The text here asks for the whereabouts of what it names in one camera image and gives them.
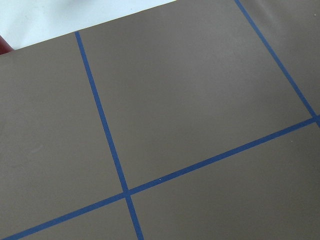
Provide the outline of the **red bottle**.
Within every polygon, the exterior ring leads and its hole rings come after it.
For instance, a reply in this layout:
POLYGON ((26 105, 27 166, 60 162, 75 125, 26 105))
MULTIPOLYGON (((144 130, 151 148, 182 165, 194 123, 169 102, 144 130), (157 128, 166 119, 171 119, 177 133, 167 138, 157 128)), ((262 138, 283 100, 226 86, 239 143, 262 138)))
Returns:
POLYGON ((0 36, 0 55, 12 52, 13 48, 0 36))

